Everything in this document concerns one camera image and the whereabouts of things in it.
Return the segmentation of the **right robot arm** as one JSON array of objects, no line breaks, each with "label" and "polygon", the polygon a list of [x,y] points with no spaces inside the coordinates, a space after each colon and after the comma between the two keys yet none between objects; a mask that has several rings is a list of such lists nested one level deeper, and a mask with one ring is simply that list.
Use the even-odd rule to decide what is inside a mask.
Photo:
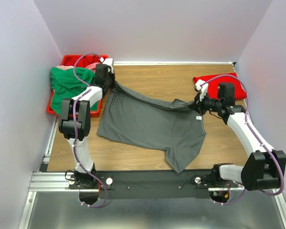
[{"label": "right robot arm", "polygon": [[189,108],[204,115],[206,112],[217,113],[218,117],[229,126],[244,147],[248,159],[244,166],[216,164],[210,174],[210,182],[220,187],[227,180],[234,181],[248,191],[277,189],[280,194],[284,189],[286,155],[275,150],[254,127],[248,112],[242,105],[235,104],[235,87],[232,83],[220,83],[217,98],[208,94],[208,83],[198,80],[195,84],[198,94]]}]

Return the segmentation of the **grey t shirt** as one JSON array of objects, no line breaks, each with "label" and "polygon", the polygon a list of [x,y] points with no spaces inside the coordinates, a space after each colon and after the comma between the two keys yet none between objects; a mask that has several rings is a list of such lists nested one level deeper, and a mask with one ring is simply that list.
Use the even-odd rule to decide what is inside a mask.
[{"label": "grey t shirt", "polygon": [[110,90],[97,135],[110,141],[162,150],[180,174],[199,155],[206,131],[189,103],[157,100],[119,83]]}]

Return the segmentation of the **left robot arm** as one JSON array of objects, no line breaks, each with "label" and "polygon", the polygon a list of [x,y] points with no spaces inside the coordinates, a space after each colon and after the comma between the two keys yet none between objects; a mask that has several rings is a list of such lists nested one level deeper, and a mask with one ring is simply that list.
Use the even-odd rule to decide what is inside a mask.
[{"label": "left robot arm", "polygon": [[83,92],[73,98],[65,98],[61,104],[59,132],[71,146],[75,170],[68,179],[71,185],[92,188],[98,182],[94,162],[90,156],[87,136],[91,129],[91,106],[102,100],[115,87],[112,64],[96,65],[92,84],[86,84]]}]

